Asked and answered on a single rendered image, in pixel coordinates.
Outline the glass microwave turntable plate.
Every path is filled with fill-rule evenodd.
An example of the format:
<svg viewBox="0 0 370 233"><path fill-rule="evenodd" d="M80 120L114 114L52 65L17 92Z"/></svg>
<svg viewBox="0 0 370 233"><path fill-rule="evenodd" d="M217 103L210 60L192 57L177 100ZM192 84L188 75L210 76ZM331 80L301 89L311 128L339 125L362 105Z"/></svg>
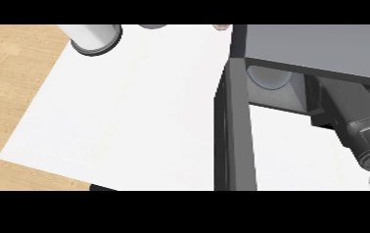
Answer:
<svg viewBox="0 0 370 233"><path fill-rule="evenodd" d="M282 88L292 77L292 72L286 70L276 70L258 66L250 66L248 74L254 83L267 90L278 90Z"/></svg>

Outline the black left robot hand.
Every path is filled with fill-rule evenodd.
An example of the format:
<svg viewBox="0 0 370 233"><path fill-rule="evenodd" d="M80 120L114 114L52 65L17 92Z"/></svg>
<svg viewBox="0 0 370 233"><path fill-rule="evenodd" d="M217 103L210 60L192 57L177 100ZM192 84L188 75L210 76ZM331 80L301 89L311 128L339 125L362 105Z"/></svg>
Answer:
<svg viewBox="0 0 370 233"><path fill-rule="evenodd" d="M90 185L90 191L115 191L115 190L108 188L108 187L92 184Z"/></svg>

